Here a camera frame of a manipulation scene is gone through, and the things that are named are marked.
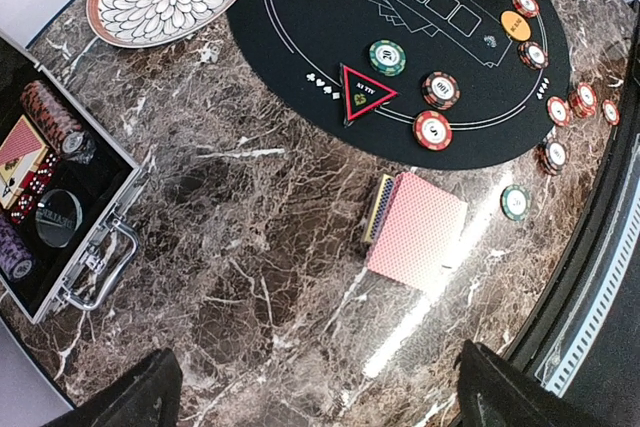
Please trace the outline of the red chip mat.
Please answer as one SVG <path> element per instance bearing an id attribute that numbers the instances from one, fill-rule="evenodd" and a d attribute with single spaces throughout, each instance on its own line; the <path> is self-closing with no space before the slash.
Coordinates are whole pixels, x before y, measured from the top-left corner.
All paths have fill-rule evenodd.
<path id="1" fill-rule="evenodd" d="M 421 112 L 413 122 L 413 135 L 428 150 L 441 151 L 452 141 L 453 131 L 447 119 L 436 111 Z"/>
<path id="2" fill-rule="evenodd" d="M 512 0 L 512 3 L 516 11 L 525 18 L 534 18 L 540 13 L 536 0 Z"/>

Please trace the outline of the black red poker chip stack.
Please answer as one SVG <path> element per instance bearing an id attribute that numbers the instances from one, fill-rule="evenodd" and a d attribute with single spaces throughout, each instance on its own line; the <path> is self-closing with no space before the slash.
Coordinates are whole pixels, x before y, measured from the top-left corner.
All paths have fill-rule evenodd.
<path id="1" fill-rule="evenodd" d="M 546 174 L 557 176 L 564 169 L 568 154 L 562 143 L 556 139 L 549 139 L 537 147 L 537 158 L 541 169 Z"/>

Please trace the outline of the black chip mat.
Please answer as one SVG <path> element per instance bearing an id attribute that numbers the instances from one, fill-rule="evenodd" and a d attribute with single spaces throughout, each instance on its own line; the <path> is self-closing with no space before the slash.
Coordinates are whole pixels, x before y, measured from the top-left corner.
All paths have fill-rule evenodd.
<path id="1" fill-rule="evenodd" d="M 452 75 L 436 71 L 424 79 L 422 95 L 428 105 L 447 110 L 460 99 L 461 91 Z"/>
<path id="2" fill-rule="evenodd" d="M 541 70 L 548 66 L 547 52 L 536 42 L 526 41 L 518 46 L 520 60 L 533 70 Z"/>

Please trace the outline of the black chip mat front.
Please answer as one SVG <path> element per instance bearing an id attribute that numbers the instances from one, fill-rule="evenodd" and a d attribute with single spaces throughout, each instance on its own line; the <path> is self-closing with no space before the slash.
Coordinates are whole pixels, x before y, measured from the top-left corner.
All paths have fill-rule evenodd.
<path id="1" fill-rule="evenodd" d="M 520 60 L 533 70 L 541 70 L 548 66 L 547 52 L 536 42 L 526 41 L 518 46 Z"/>

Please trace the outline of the green chip mat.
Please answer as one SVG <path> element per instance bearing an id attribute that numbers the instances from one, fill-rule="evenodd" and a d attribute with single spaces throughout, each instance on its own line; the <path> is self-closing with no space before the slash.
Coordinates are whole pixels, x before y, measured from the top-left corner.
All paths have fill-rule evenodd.
<path id="1" fill-rule="evenodd" d="M 369 61 L 375 71 L 393 77 L 404 71 L 407 57 L 399 44 L 388 39 L 381 39 L 370 45 Z"/>

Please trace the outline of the red playing card deck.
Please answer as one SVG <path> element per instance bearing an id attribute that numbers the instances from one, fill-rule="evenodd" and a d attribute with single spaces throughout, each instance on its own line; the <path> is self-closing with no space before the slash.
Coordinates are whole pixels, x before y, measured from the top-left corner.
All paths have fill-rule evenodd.
<path id="1" fill-rule="evenodd" d="M 421 177 L 402 173 L 394 179 L 367 258 L 367 269 L 426 292 L 454 264 L 468 203 Z"/>

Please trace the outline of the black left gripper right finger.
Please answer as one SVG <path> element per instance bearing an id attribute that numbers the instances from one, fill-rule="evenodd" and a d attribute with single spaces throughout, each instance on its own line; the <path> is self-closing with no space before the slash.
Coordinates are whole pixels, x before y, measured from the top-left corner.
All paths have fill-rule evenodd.
<path id="1" fill-rule="evenodd" d="M 481 343 L 466 340 L 456 359 L 464 426 L 567 426 L 570 409 Z"/>

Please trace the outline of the orange big blind button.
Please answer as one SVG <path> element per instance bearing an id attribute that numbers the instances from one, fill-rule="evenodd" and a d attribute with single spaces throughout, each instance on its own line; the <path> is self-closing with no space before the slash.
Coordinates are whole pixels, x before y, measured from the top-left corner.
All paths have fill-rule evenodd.
<path id="1" fill-rule="evenodd" d="M 500 23 L 506 35 L 512 40 L 525 42 L 531 38 L 531 28 L 526 18 L 515 11 L 503 11 Z"/>

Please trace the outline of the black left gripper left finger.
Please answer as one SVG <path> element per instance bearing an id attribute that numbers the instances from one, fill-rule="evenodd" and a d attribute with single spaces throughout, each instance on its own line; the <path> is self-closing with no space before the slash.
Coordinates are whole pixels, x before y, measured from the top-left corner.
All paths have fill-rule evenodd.
<path id="1" fill-rule="evenodd" d="M 175 426 L 183 373 L 174 352 L 155 350 L 80 407 L 50 426 Z"/>

